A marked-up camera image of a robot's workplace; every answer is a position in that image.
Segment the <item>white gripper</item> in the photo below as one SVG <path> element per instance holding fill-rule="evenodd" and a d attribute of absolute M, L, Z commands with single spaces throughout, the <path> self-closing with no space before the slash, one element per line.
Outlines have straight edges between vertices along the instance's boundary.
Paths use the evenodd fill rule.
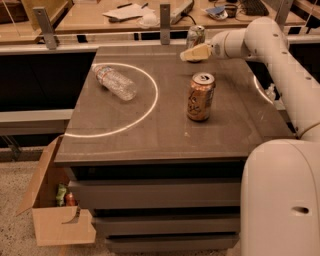
<path fill-rule="evenodd" d="M 228 35 L 228 31 L 220 32 L 212 37 L 209 43 L 210 46 L 202 43 L 188 48 L 180 53 L 181 60 L 190 62 L 202 61 L 208 59 L 211 53 L 216 59 L 227 59 L 225 43 Z"/>

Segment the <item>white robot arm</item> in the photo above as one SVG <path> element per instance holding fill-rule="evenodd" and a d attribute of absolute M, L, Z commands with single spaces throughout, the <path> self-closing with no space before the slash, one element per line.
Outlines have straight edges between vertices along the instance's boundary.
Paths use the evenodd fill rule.
<path fill-rule="evenodd" d="M 183 61 L 263 64 L 294 130 L 248 156 L 241 181 L 241 256 L 320 256 L 320 84 L 288 50 L 279 25 L 257 18 L 180 54 Z"/>

